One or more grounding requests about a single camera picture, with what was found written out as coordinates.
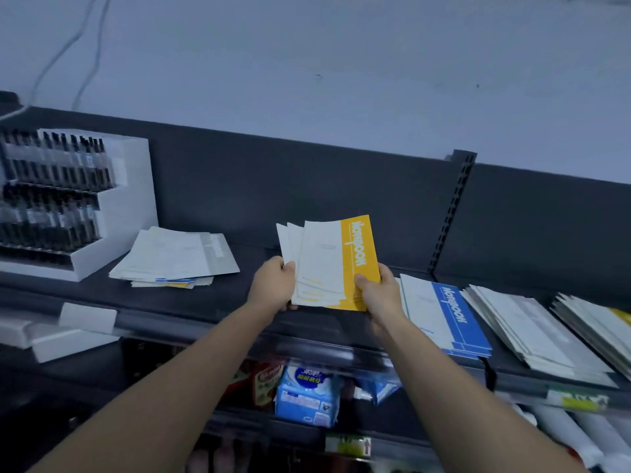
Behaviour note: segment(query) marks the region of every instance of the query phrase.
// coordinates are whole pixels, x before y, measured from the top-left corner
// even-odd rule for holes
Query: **hand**
[[[401,291],[390,269],[379,264],[381,282],[371,282],[363,274],[355,276],[355,285],[362,291],[363,301],[368,307],[375,334],[383,335],[386,326],[393,320],[405,319],[401,306]]]
[[[283,258],[275,256],[265,262],[254,275],[247,303],[263,308],[275,315],[279,310],[287,310],[287,304],[292,299],[296,286],[296,264],[287,262],[283,265]]]

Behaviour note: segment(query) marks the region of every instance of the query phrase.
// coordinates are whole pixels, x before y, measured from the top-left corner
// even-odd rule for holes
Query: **wall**
[[[88,0],[0,0],[24,97]],[[91,27],[36,104],[69,109]],[[81,110],[631,183],[627,0],[113,0]]]

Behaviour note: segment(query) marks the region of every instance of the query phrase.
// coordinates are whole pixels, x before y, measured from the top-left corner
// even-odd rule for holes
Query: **pen display box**
[[[80,281],[158,225],[146,139],[0,132],[0,271]]]

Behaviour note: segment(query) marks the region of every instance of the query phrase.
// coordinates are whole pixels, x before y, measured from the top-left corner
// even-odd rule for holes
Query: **person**
[[[416,328],[403,313],[392,272],[357,276],[372,319],[443,467],[450,473],[584,472]],[[177,472],[258,334],[286,310],[293,262],[265,262],[245,304],[208,334],[127,389],[29,471]]]

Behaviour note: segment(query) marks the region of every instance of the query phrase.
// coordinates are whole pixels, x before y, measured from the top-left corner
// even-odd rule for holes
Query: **wire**
[[[73,100],[73,104],[71,108],[72,111],[76,111],[79,108],[79,103],[81,102],[83,92],[90,85],[95,75],[99,71],[99,68],[101,67],[101,53],[103,52],[103,31],[105,28],[105,19],[107,18],[107,12],[110,9],[111,1],[112,0],[105,0],[105,4],[103,5],[103,10],[101,11],[101,18],[99,19],[99,33],[97,35],[97,53],[94,58],[94,66],[92,66],[92,69],[86,76],[85,81],[83,81],[83,84],[79,88],[79,91],[77,92],[75,99]]]
[[[43,78],[46,76],[48,71],[51,70],[51,68],[55,65],[55,63],[59,61],[59,58],[61,58],[70,49],[70,47],[74,45],[77,41],[79,41],[79,39],[81,39],[81,37],[83,36],[83,33],[85,32],[85,29],[88,25],[88,20],[90,19],[90,15],[92,14],[94,3],[96,1],[97,0],[90,0],[90,2],[88,3],[88,9],[85,12],[85,16],[83,17],[83,21],[81,23],[81,26],[79,27],[79,31],[77,31],[70,39],[68,39],[68,41],[64,44],[64,46],[59,50],[59,53],[54,55],[52,59],[48,62],[48,64],[44,66],[42,72],[39,74],[39,76],[35,80],[33,89],[31,90],[31,93],[28,96],[27,103],[24,106],[22,106],[19,110],[12,111],[11,113],[5,114],[4,116],[0,116],[0,121],[13,118],[14,116],[18,116],[24,113],[25,111],[27,111],[31,106],[33,106],[35,102],[35,95],[37,94],[37,89],[39,88],[39,85],[42,82]]]

